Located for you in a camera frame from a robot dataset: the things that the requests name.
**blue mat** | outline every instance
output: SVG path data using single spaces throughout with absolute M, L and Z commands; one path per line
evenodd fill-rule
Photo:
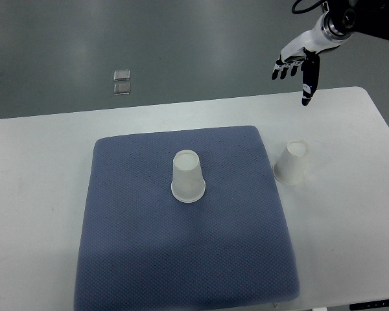
M 171 193 L 172 160 L 200 158 L 204 196 Z M 253 126 L 108 137 L 95 144 L 75 310 L 205 310 L 298 296 L 294 252 Z

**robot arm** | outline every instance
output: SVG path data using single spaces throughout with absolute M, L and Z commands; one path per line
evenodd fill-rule
M 292 11 L 296 14 L 309 10 L 295 11 L 297 0 Z M 303 72 L 302 104 L 308 105 L 318 86 L 320 56 L 324 51 L 335 49 L 346 42 L 354 32 L 369 34 L 389 40 L 389 0 L 326 0 L 321 4 L 323 15 L 313 29 L 300 34 L 282 50 L 272 73 L 275 80 L 281 72 L 284 79 L 288 69 L 294 76 L 301 65 Z

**gray floor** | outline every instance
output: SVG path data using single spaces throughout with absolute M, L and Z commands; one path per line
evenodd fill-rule
M 270 79 L 321 14 L 292 3 L 0 0 L 0 119 L 301 91 L 298 76 Z M 113 96 L 116 69 L 131 70 L 130 95 Z M 389 43 L 355 34 L 323 55 L 319 88 L 345 86 L 366 89 L 389 125 Z

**cup bottom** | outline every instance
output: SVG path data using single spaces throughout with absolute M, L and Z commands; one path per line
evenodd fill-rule
M 275 165 L 272 167 L 272 172 L 274 173 L 274 176 L 275 176 L 275 178 L 276 178 L 278 181 L 280 181 L 280 182 L 282 182 L 282 183 L 284 183 L 284 184 L 286 184 L 286 185 L 290 185 L 290 186 L 298 185 L 299 183 L 301 183 L 301 182 L 303 181 L 303 179 L 304 179 L 304 177 L 305 177 L 305 174 L 303 174 L 303 176 L 301 177 L 300 180 L 295 181 L 295 182 L 288 182 L 288 181 L 282 179 L 282 178 L 279 176 L 278 169 L 277 169 L 277 167 L 276 167 Z
M 174 192 L 174 190 L 173 190 L 173 182 L 171 182 L 171 193 L 173 193 L 173 196 L 174 196 L 177 200 L 179 200 L 179 201 L 181 201 L 181 202 L 183 202 L 183 203 L 193 203 L 193 202 L 195 202 L 195 201 L 198 201 L 198 200 L 204 195 L 205 190 L 206 190 L 206 182 L 205 182 L 204 179 L 203 179 L 203 184 L 204 184 L 204 186 L 202 187 L 202 191 L 199 193 L 198 196 L 195 196 L 194 198 L 182 198 L 181 196 L 178 196 L 178 195 Z

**upside-down cup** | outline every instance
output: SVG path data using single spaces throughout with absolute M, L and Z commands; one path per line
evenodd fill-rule
M 173 159 L 173 180 L 171 192 L 184 203 L 193 203 L 205 193 L 206 183 L 203 179 L 199 157 L 192 150 L 179 151 Z
M 287 185 L 300 183 L 307 169 L 309 152 L 307 142 L 290 141 L 273 167 L 276 179 Z

